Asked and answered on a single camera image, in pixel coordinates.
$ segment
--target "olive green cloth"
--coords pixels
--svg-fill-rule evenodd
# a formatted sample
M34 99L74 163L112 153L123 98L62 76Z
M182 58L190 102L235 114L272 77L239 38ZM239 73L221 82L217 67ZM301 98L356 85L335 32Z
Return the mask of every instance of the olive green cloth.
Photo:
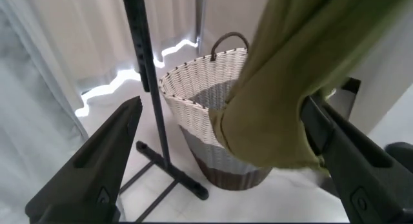
M268 0L217 140L257 167L320 168L299 120L303 99L330 90L390 26L404 0Z

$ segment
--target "wicker basket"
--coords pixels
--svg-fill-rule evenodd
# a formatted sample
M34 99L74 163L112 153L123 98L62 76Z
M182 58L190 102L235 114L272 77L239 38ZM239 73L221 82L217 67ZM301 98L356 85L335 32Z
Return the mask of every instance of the wicker basket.
M246 48L215 54L229 36L239 36ZM271 168L257 168L232 156L215 138L208 109L224 107L225 97L247 57L248 42L237 32L221 37L211 55L176 67L159 80L159 89L184 134L206 178L228 190L245 190L260 184Z

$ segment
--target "black vertical post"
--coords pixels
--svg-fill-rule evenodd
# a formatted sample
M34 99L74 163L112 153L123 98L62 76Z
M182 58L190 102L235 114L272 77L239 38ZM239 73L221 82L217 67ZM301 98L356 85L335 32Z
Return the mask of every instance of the black vertical post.
M170 164L168 141L166 139L165 123L163 121L161 100L157 87L157 77L152 45L150 42L148 20L146 18L145 2L144 0L123 0L123 2L125 4L130 31L132 33L132 40L134 42L141 80L145 91L150 92L152 97L164 164L165 167L168 167Z

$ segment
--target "white woven rim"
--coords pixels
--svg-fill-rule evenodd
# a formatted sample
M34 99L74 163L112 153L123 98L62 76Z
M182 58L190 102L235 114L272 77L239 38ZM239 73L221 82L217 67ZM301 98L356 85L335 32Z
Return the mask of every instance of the white woven rim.
M212 130L208 107L189 98L216 84L237 79L247 58L247 50L237 48L217 53L215 61L210 61L210 58L211 55L203 56L177 66L159 80L159 90L179 125L203 143L222 147ZM225 94L219 91L214 95L216 99L225 98Z

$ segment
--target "white floor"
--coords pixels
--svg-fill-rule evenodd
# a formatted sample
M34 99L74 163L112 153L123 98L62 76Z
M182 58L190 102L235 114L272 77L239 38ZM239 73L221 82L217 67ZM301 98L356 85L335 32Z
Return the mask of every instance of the white floor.
M166 68L195 58L195 52L190 48L179 53L179 60L175 57L166 61ZM167 70L158 69L158 76ZM122 102L134 96L141 96L144 107L135 141L143 141L161 152L152 100L140 82L126 81L113 94L92 98L88 102L90 114L80 120L91 135ZM319 178L309 170L274 169L262 184L242 192L213 186L202 175L169 108L163 98L161 100L173 164L206 187L210 197L201 201L177 185L145 221L348 222L340 200L320 189L317 185ZM123 183L147 163L148 160L132 147ZM126 220L135 221L171 182L172 178L156 166L146 172L121 195Z

